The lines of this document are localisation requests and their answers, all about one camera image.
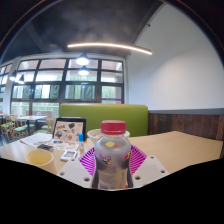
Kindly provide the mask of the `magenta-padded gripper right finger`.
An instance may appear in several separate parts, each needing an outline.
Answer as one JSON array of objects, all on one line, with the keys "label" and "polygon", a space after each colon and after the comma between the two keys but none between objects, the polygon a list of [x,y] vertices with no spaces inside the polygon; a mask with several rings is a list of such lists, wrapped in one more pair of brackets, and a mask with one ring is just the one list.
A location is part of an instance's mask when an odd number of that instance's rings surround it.
[{"label": "magenta-padded gripper right finger", "polygon": [[130,173],[133,188],[140,188],[169,174],[156,156],[147,156],[136,146],[131,146]]}]

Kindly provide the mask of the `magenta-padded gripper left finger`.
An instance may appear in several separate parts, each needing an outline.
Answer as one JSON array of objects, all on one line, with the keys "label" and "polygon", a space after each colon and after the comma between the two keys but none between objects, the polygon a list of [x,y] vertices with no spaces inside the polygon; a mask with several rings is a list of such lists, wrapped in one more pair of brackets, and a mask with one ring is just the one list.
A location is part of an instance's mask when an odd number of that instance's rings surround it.
[{"label": "magenta-padded gripper left finger", "polygon": [[58,172],[58,176],[84,188],[91,188],[95,172],[93,149],[68,161]]}]

